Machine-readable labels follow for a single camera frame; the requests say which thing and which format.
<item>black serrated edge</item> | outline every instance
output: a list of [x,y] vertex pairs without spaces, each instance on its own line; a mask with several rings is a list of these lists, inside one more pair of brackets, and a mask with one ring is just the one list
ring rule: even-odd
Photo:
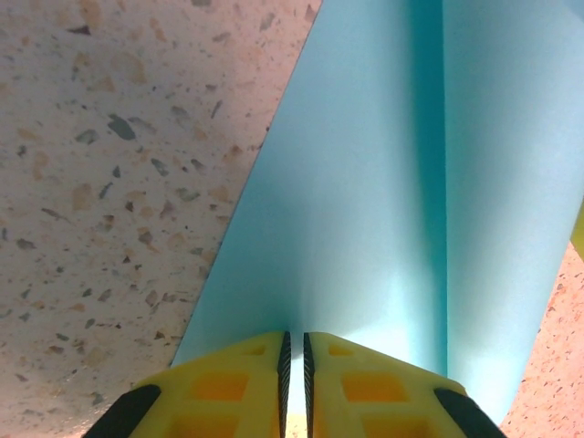
[[282,348],[277,362],[277,396],[280,420],[280,438],[286,437],[286,418],[288,411],[288,389],[290,386],[290,366],[292,363],[292,343],[290,332],[284,333]]
[[310,334],[304,334],[304,393],[307,399],[307,437],[314,433],[314,355]]

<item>light blue paper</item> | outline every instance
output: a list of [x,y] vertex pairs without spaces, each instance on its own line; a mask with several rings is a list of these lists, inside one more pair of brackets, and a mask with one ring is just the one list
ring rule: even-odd
[[471,3],[323,3],[174,363],[289,329],[303,412],[299,335],[327,331],[502,419],[584,194],[584,36]]
[[443,3],[448,371],[501,421],[584,195],[584,22],[574,1]]

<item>terrazzo surface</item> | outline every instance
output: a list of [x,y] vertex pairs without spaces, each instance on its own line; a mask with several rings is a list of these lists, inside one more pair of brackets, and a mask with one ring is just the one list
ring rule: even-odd
[[[169,364],[318,6],[0,2],[0,438],[78,437]],[[584,436],[583,272],[509,437]]]

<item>black rubber grip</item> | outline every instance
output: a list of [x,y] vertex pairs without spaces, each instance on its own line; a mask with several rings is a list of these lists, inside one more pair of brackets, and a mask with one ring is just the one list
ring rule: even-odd
[[93,424],[83,438],[130,438],[161,393],[156,385],[140,386],[126,392]]
[[473,399],[444,388],[434,394],[467,438],[506,438]]

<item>yellow tool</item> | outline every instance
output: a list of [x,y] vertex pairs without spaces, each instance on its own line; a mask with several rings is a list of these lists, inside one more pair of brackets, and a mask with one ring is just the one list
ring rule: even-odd
[[[161,372],[85,438],[284,438],[291,345],[266,333]],[[304,335],[308,438],[505,438],[455,381],[326,333]]]
[[578,255],[582,260],[584,260],[584,203],[580,206],[580,212],[578,215],[578,220],[574,225],[574,231],[572,232],[572,244]]

